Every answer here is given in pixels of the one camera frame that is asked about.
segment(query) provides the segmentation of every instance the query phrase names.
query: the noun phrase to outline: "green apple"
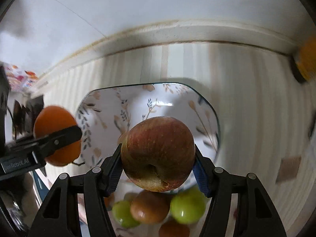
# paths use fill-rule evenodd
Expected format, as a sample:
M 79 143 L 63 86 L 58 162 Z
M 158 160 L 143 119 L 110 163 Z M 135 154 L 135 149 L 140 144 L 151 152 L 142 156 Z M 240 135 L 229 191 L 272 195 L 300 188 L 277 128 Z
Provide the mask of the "green apple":
M 170 203 L 170 212 L 180 224 L 197 222 L 206 209 L 206 199 L 203 193 L 194 186 L 177 194 Z
M 130 207 L 131 204 L 129 201 L 122 200 L 116 202 L 112 208 L 114 219 L 124 228 L 132 228 L 140 224 L 132 217 Z

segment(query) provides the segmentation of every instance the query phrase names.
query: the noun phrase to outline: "wall trim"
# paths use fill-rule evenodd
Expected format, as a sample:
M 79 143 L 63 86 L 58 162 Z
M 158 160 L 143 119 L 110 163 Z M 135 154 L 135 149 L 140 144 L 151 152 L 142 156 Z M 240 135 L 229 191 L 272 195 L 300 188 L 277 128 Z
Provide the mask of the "wall trim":
M 42 74 L 30 91 L 35 92 L 47 84 L 53 76 L 107 55 L 165 43 L 205 41 L 253 45 L 284 54 L 292 53 L 299 45 L 295 40 L 280 33 L 240 22 L 227 20 L 161 22 L 113 34 L 77 50 Z

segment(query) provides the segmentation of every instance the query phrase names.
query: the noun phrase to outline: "floor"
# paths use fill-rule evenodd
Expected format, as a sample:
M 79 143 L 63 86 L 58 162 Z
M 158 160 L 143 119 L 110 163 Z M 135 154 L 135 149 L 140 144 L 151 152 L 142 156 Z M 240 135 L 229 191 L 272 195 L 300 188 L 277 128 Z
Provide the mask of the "floor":
M 45 105 L 58 104 L 75 113 L 91 90 L 162 81 L 188 84 L 211 103 L 221 128 L 216 165 L 234 174 L 257 174 L 290 236 L 316 177 L 305 153 L 316 110 L 316 83 L 300 85 L 287 57 L 212 42 L 152 46 L 79 65 L 52 77 L 33 96 L 43 93 Z M 276 183 L 281 159 L 298 156 L 296 178 Z M 51 182 L 62 172 L 75 175 L 85 170 L 72 165 L 46 166 Z

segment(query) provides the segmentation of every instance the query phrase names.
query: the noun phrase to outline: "cable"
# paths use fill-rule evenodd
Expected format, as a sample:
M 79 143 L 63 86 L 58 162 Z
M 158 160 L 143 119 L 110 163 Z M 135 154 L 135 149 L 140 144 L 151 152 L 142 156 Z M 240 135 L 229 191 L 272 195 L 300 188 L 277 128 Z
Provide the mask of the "cable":
M 11 113 L 11 110 L 9 109 L 9 107 L 7 107 L 9 113 L 10 113 L 10 116 L 11 116 L 11 120 L 12 120 L 12 125 L 14 127 L 14 134 L 15 134 L 15 141 L 16 141 L 16 127 L 15 127 L 15 124 L 14 124 L 14 121 L 13 121 L 13 116 L 12 116 L 12 113 Z

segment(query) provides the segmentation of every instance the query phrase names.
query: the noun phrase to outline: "screw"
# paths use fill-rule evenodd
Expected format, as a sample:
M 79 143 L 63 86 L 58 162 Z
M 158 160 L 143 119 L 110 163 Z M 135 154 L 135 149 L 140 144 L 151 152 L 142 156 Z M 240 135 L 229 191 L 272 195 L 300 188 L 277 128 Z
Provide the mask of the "screw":
M 252 180 L 255 180 L 257 178 L 257 176 L 254 173 L 249 173 L 248 177 Z
M 94 167 L 94 168 L 92 169 L 92 172 L 93 172 L 93 173 L 99 173 L 100 171 L 101 171 L 101 168 L 98 167 L 98 166 L 96 166 L 96 167 Z
M 224 172 L 224 169 L 222 169 L 221 167 L 216 167 L 216 168 L 214 169 L 214 171 L 215 171 L 216 173 L 221 174 L 221 173 Z
M 59 179 L 61 180 L 64 180 L 67 178 L 67 174 L 66 173 L 62 173 L 60 176 L 59 176 Z

